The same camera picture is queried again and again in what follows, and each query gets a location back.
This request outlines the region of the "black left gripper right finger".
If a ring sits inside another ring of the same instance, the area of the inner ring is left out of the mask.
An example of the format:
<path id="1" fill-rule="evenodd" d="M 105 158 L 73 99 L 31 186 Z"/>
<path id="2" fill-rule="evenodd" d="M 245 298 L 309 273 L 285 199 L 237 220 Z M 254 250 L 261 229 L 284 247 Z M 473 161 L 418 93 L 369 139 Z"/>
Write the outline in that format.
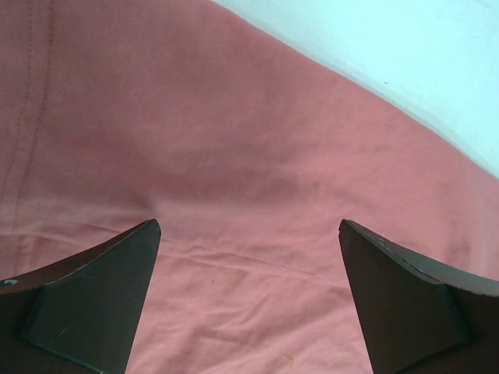
<path id="1" fill-rule="evenodd" d="M 338 233 L 375 373 L 496 373 L 498 282 L 351 221 Z"/>

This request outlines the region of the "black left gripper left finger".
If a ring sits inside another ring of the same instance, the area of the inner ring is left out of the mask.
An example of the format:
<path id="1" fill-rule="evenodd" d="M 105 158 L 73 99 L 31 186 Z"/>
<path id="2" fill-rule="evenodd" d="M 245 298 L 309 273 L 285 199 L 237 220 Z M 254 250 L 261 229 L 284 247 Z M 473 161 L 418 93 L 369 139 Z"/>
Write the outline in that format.
<path id="1" fill-rule="evenodd" d="M 161 240 L 156 220 L 1 282 L 3 373 L 124 373 Z"/>

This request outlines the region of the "salmon pink t shirt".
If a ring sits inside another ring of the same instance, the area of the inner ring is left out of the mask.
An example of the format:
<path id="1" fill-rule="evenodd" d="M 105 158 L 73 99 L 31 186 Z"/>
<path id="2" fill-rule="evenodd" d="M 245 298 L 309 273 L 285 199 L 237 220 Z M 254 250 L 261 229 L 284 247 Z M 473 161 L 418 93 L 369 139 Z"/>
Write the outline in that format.
<path id="1" fill-rule="evenodd" d="M 1 275 L 161 225 L 130 373 L 368 373 L 343 219 L 498 276 L 498 182 L 210 1 L 1 4 Z"/>

